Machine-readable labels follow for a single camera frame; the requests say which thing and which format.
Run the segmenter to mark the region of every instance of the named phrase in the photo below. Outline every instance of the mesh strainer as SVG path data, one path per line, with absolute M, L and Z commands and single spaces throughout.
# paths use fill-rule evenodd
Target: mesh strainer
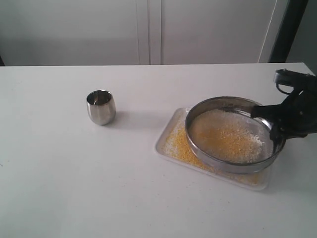
M 256 102 L 237 97 L 210 98 L 195 105 L 185 120 L 187 139 L 194 154 L 207 165 L 235 174 L 255 173 L 271 165 L 279 152 L 283 149 L 285 140 L 273 142 L 269 137 L 272 124 L 262 118 L 252 119 L 250 117 L 251 109 L 255 105 L 260 106 L 260 104 Z M 217 151 L 217 148 L 206 149 L 206 147 L 203 148 L 201 146 L 199 143 L 200 138 L 193 134 L 191 127 L 199 115 L 215 110 L 225 112 L 222 115 L 223 118 L 219 121 L 234 121 L 234 123 L 239 124 L 248 133 L 262 142 L 261 149 L 257 154 L 253 155 L 252 160 L 247 162 L 235 162 L 214 153 Z M 214 126 L 217 127 L 215 121 L 210 120 L 208 124 L 209 123 L 211 125 L 214 123 Z

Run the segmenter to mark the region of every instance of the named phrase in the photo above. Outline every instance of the white wall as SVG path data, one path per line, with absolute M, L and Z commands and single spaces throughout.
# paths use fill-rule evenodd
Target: white wall
M 309 0 L 287 62 L 304 62 L 317 72 L 317 1 Z
M 162 63 L 258 62 L 276 2 L 162 0 Z
M 146 0 L 2 0 L 0 55 L 6 65 L 148 64 L 147 29 Z

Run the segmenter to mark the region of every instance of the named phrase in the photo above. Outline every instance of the sieve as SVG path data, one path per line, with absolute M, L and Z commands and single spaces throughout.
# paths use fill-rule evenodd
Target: sieve
M 251 118 L 253 106 L 261 106 L 259 103 L 238 97 L 216 97 L 204 100 L 195 105 L 188 113 L 185 119 L 185 129 L 188 143 L 193 153 L 205 164 L 213 166 L 221 171 L 234 174 L 251 174 L 259 172 L 270 166 L 277 155 L 283 149 L 285 139 L 272 141 L 269 132 L 272 123 L 263 118 Z M 261 142 L 261 151 L 252 162 L 235 163 L 224 158 L 217 158 L 210 152 L 201 149 L 193 141 L 190 127 L 194 120 L 202 113 L 221 110 L 226 112 L 229 120 L 234 120 L 243 125 L 252 135 L 255 135 Z

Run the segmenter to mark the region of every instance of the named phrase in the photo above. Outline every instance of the robotic arm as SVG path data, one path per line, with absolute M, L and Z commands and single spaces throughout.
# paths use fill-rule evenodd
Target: robotic arm
M 317 77 L 279 69 L 274 82 L 287 98 L 278 105 L 254 106 L 251 118 L 260 117 L 273 123 L 270 131 L 273 141 L 317 133 Z M 284 92 L 280 85 L 293 87 L 293 91 Z

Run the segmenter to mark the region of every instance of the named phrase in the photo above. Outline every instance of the white table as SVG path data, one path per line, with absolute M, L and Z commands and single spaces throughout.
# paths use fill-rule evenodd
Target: white table
M 317 135 L 286 143 L 269 187 L 249 191 L 160 158 L 179 107 L 216 96 L 285 95 L 276 69 L 302 63 L 0 68 L 1 238 L 312 238 Z M 107 89 L 116 121 L 93 124 Z

